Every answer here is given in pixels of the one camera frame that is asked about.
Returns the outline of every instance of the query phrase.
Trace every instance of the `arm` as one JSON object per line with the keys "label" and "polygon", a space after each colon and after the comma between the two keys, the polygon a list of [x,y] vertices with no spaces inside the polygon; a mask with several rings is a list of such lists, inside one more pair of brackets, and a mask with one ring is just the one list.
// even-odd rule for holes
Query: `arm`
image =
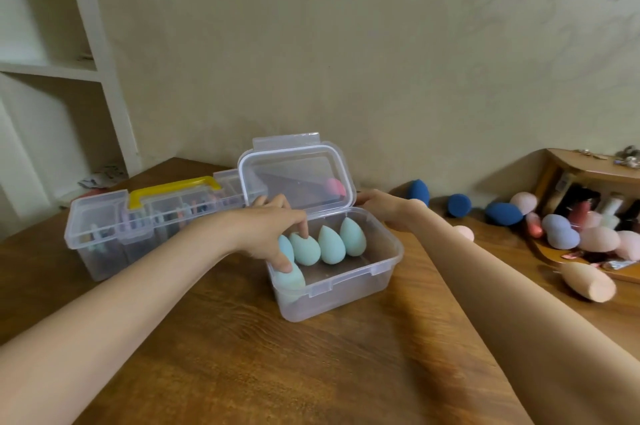
{"label": "arm", "polygon": [[640,423],[640,362],[418,200],[358,203],[418,238],[537,424]]}
{"label": "arm", "polygon": [[246,251],[291,271],[277,237],[304,211],[284,197],[197,219],[178,235],[0,348],[0,423],[69,424],[220,259]]}

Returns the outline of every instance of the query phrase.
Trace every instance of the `dark blue sponge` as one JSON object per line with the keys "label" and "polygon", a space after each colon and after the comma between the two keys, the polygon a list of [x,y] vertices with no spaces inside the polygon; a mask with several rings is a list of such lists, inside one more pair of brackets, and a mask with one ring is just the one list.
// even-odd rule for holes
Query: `dark blue sponge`
{"label": "dark blue sponge", "polygon": [[447,202],[447,211],[455,218],[467,216],[471,211],[471,200],[464,194],[453,194]]}
{"label": "dark blue sponge", "polygon": [[427,206],[429,205],[429,188],[420,179],[416,179],[409,186],[409,190],[406,193],[407,199],[419,199]]}
{"label": "dark blue sponge", "polygon": [[491,203],[484,214],[490,223],[498,226],[515,225],[524,218],[518,207],[511,203]]}

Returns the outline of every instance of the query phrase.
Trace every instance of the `hot pink sponge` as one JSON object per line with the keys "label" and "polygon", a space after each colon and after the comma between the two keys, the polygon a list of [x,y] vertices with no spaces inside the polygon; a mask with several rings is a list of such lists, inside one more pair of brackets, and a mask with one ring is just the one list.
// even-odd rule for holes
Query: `hot pink sponge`
{"label": "hot pink sponge", "polygon": [[336,178],[329,178],[324,181],[324,190],[328,192],[330,195],[334,196],[346,196],[347,190],[344,189],[344,186],[340,181]]}

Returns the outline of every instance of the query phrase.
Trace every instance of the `wooden tabletop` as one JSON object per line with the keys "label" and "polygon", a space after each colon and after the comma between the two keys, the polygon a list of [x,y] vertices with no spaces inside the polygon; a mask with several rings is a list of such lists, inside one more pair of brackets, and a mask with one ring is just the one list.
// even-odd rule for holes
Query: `wooden tabletop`
{"label": "wooden tabletop", "polygon": [[[116,189],[216,169],[175,158]],[[63,211],[0,244],[0,342],[96,285],[65,246],[66,221]],[[460,222],[640,356],[640,285],[619,282],[614,300],[588,303],[508,228]],[[264,263],[231,255],[176,305],[77,423],[530,424],[417,240],[396,235],[405,256],[387,290],[301,323],[280,316]]]}

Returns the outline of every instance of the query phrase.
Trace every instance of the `wallpaper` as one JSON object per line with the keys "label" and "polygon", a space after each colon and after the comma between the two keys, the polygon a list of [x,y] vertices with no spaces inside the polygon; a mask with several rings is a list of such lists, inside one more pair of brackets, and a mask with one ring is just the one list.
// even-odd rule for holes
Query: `wallpaper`
{"label": "wallpaper", "polygon": [[640,143],[640,0],[99,0],[146,167],[319,131],[356,185],[476,204]]}

